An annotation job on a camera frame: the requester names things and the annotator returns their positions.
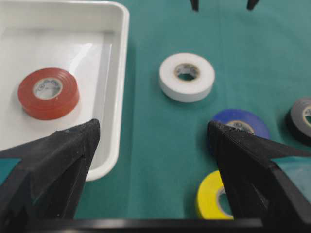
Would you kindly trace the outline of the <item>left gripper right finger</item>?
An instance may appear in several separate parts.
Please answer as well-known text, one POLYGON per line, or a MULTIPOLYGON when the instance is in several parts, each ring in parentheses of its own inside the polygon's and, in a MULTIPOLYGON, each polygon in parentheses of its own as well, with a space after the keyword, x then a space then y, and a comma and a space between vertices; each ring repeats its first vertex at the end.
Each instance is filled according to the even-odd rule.
POLYGON ((207 134, 235 218, 261 218, 265 225, 311 223, 311 202, 274 162, 309 159, 309 152, 217 121, 208 123, 207 134))

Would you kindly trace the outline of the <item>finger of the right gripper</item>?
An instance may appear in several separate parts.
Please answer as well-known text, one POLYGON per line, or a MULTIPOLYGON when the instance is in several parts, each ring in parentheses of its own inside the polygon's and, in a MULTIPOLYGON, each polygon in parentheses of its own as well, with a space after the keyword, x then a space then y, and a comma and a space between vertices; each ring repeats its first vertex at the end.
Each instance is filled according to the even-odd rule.
POLYGON ((253 10, 258 2, 259 2, 259 0, 248 0, 246 9, 247 10, 253 10))
POLYGON ((199 0, 190 0, 192 10, 199 11, 199 0))

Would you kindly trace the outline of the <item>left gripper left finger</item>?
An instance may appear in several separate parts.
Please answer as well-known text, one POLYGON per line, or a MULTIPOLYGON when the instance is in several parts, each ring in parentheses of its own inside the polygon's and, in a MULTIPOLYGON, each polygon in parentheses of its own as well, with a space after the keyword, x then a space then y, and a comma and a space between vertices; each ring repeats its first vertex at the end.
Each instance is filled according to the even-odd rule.
POLYGON ((99 140, 100 123, 92 119, 1 151, 18 163, 0 185, 0 223, 73 218, 99 140))

